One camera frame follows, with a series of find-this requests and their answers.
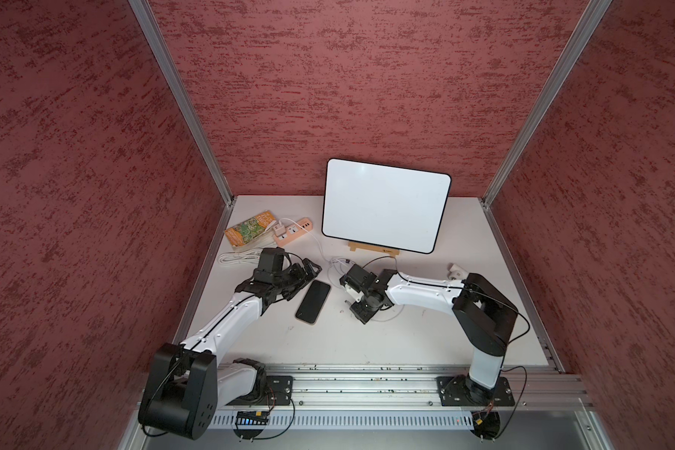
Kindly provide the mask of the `black phone pink case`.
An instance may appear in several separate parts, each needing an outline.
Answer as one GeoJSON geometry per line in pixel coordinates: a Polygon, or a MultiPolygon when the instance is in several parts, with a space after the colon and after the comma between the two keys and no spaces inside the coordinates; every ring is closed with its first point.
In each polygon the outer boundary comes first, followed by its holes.
{"type": "Polygon", "coordinates": [[[330,284],[314,280],[309,285],[294,317],[305,324],[316,324],[330,291],[330,284]]]}

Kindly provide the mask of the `white plug adapter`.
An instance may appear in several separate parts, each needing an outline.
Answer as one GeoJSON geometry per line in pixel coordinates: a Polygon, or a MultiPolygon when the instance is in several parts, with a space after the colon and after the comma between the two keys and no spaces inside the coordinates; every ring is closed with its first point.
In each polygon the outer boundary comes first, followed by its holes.
{"type": "Polygon", "coordinates": [[[448,279],[450,281],[463,281],[469,275],[469,272],[457,264],[450,264],[448,267],[448,279]]]}

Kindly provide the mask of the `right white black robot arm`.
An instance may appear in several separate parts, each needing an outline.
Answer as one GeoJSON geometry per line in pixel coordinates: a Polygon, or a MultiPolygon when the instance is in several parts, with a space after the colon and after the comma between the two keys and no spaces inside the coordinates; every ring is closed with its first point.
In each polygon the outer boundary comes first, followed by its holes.
{"type": "Polygon", "coordinates": [[[474,356],[464,387],[473,402],[494,396],[519,309],[485,277],[470,273],[464,279],[422,279],[385,269],[378,275],[353,265],[339,279],[354,300],[352,314],[367,324],[381,309],[411,306],[431,309],[457,319],[474,356]]]}

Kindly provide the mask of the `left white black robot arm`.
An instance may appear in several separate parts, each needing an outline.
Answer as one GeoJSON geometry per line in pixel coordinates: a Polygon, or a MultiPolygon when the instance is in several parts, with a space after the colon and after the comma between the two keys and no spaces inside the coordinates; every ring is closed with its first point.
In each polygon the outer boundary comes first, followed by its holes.
{"type": "Polygon", "coordinates": [[[262,250],[252,275],[234,289],[227,305],[194,335],[166,343],[155,353],[138,412],[148,437],[173,434],[196,440],[217,410],[233,401],[275,405],[264,364],[238,358],[221,361],[270,306],[292,300],[322,268],[281,247],[262,250]]]}

